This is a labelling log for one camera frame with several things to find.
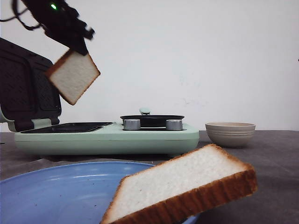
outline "ceramic bowl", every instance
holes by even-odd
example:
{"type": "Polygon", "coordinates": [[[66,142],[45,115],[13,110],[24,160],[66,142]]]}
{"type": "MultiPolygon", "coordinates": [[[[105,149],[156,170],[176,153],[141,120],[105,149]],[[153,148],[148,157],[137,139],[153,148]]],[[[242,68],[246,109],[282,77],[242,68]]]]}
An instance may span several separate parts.
{"type": "Polygon", "coordinates": [[[206,123],[206,131],[209,138],[215,144],[224,147],[246,145],[252,138],[255,127],[254,124],[249,123],[206,123]]]}

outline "blue dish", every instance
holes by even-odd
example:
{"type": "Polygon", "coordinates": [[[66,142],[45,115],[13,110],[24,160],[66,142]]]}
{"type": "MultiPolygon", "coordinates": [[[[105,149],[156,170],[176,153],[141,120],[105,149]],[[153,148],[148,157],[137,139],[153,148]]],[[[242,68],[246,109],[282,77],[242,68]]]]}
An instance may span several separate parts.
{"type": "MultiPolygon", "coordinates": [[[[98,224],[121,178],[151,167],[89,162],[41,169],[0,182],[1,224],[98,224]]],[[[194,224],[198,216],[184,224],[194,224]]]]}

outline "sandwich maker lid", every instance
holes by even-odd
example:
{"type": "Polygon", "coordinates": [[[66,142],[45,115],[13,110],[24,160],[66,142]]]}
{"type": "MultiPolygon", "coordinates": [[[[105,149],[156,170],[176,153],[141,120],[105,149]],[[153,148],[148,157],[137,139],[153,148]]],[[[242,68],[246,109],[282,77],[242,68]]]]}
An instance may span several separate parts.
{"type": "Polygon", "coordinates": [[[16,131],[33,129],[34,119],[59,123],[59,93],[44,74],[51,66],[49,59],[0,38],[0,115],[16,131]]]}

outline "bread crust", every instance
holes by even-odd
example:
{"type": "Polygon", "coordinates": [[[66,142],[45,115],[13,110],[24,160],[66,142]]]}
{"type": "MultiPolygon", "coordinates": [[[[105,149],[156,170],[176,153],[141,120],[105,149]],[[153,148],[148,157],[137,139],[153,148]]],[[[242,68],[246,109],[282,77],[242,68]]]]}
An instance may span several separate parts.
{"type": "MultiPolygon", "coordinates": [[[[168,198],[164,201],[158,202],[154,205],[109,223],[106,220],[110,215],[109,213],[111,212],[111,207],[114,203],[114,200],[117,200],[121,184],[126,178],[129,177],[126,176],[121,180],[120,185],[115,193],[114,200],[110,203],[109,208],[105,212],[100,224],[173,224],[197,213],[221,206],[245,196],[249,196],[257,191],[256,174],[253,166],[248,163],[241,162],[239,159],[230,155],[221,147],[218,147],[214,144],[210,144],[205,147],[208,146],[216,147],[216,149],[228,157],[228,159],[233,162],[240,163],[240,165],[244,166],[246,170],[226,176],[219,180],[215,180],[206,185],[202,185],[198,188],[187,191],[181,195],[168,198]]],[[[201,150],[203,148],[195,149],[184,155],[201,150]]],[[[175,157],[169,161],[162,162],[157,166],[151,167],[150,169],[162,166],[163,164],[172,160],[177,160],[184,155],[175,157]]],[[[146,170],[143,170],[133,175],[137,175],[145,171],[146,170]]]]}
{"type": "MultiPolygon", "coordinates": [[[[57,70],[58,70],[58,69],[59,69],[59,68],[66,62],[66,61],[67,61],[67,59],[69,58],[69,56],[71,56],[74,52],[75,52],[75,51],[69,49],[67,52],[65,52],[64,55],[61,56],[61,58],[58,59],[58,61],[57,61],[53,66],[51,66],[51,67],[45,72],[45,75],[48,77],[48,80],[49,80],[54,86],[56,86],[56,85],[55,85],[55,82],[53,82],[53,81],[51,80],[51,76],[52,76],[52,74],[54,74],[54,73],[55,73],[55,72],[56,72],[56,71],[57,71],[57,70]]],[[[89,88],[89,86],[91,86],[91,84],[94,82],[94,80],[101,74],[101,72],[99,71],[98,67],[97,67],[96,64],[94,63],[92,57],[89,55],[89,53],[87,53],[87,55],[88,55],[89,59],[91,60],[91,62],[93,63],[93,65],[94,65],[94,67],[96,68],[96,70],[98,71],[98,74],[95,75],[94,78],[93,78],[93,81],[90,82],[90,84],[89,84],[85,89],[82,90],[82,92],[80,93],[80,95],[79,95],[79,97],[77,98],[77,100],[76,100],[75,102],[72,102],[70,99],[68,99],[68,98],[63,94],[62,91],[60,91],[60,90],[58,89],[58,91],[59,91],[61,97],[62,97],[66,102],[68,102],[68,103],[71,104],[71,105],[75,105],[75,104],[76,104],[76,102],[78,101],[78,99],[83,95],[83,93],[85,93],[85,91],[89,88]]]]}

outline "white bread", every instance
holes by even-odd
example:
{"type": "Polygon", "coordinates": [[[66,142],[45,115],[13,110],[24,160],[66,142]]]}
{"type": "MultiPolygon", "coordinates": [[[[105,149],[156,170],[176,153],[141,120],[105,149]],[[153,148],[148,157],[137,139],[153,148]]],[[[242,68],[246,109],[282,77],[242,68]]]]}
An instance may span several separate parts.
{"type": "Polygon", "coordinates": [[[173,224],[256,190],[254,168],[211,144],[124,177],[101,224],[173,224]]]}
{"type": "Polygon", "coordinates": [[[83,56],[73,50],[68,50],[46,72],[60,95],[71,105],[75,105],[99,75],[89,54],[83,56]]]}

